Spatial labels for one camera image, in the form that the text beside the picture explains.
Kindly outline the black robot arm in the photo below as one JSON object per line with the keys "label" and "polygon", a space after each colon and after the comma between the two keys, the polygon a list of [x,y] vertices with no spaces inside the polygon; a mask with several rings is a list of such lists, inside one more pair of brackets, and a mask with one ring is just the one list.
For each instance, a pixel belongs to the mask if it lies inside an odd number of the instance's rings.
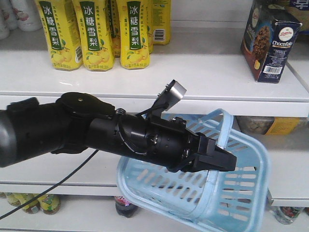
{"label": "black robot arm", "polygon": [[0,165],[93,148],[173,173],[235,170],[237,158],[214,139],[191,132],[180,117],[161,118],[171,105],[158,98],[151,108],[132,115],[78,92],[65,93],[55,103],[39,104],[36,98],[11,103],[0,113]]}

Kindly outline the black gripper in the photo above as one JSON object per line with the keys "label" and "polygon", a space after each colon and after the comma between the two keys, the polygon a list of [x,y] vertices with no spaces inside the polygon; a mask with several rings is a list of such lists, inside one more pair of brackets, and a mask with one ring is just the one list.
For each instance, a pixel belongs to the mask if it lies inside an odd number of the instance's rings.
{"label": "black gripper", "polygon": [[237,157],[215,149],[216,141],[186,128],[186,121],[176,117],[167,121],[157,116],[147,118],[147,154],[144,161],[166,167],[170,172],[234,171]]}

